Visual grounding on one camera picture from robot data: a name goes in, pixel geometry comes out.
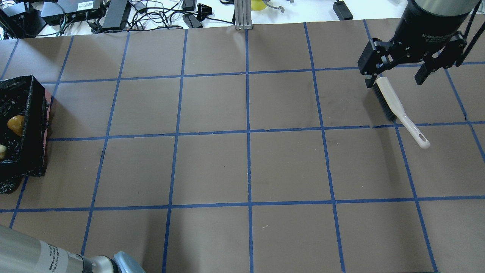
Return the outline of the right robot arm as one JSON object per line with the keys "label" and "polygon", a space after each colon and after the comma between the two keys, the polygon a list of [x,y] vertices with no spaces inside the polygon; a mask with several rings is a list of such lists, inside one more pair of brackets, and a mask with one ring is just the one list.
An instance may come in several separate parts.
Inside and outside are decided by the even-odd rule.
{"label": "right robot arm", "polygon": [[467,37],[480,6],[479,0],[409,0],[393,37],[370,38],[357,62],[371,88],[381,73],[399,64],[421,63],[415,81],[422,85],[438,69],[459,67],[474,47]]}

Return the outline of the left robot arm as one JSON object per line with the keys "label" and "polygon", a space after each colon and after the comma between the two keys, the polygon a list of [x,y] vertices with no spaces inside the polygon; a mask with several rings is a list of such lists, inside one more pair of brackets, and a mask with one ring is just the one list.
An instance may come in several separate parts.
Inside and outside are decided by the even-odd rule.
{"label": "left robot arm", "polygon": [[[407,116],[398,95],[387,77],[379,77],[371,88],[386,115],[394,114],[422,149],[430,141]],[[85,256],[71,253],[43,240],[1,226],[0,252],[2,273],[143,273],[144,269],[128,253],[108,256]]]}

